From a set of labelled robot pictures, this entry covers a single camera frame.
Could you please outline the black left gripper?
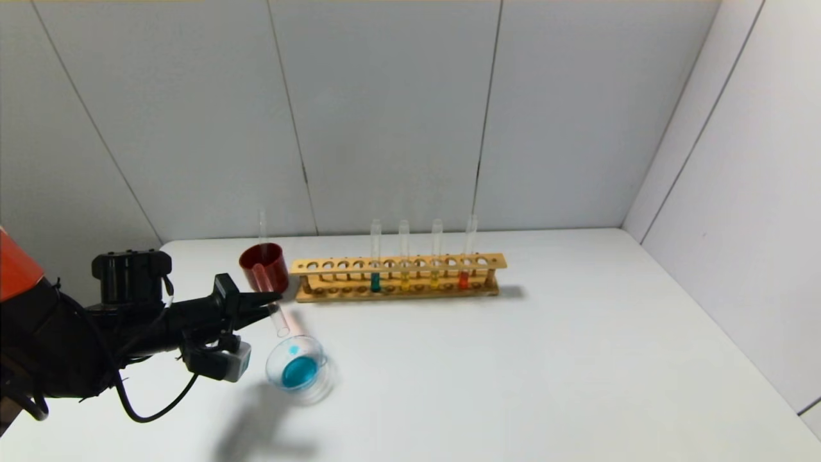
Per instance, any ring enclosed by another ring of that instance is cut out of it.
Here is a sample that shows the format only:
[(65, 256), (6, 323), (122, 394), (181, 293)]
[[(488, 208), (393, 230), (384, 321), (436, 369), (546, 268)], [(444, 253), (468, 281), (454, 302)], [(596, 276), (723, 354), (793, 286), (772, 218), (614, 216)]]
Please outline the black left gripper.
[(218, 274), (209, 295), (173, 302), (166, 318), (166, 333), (178, 344), (214, 344), (221, 336), (272, 321), (278, 314), (278, 292), (243, 292), (228, 274)]

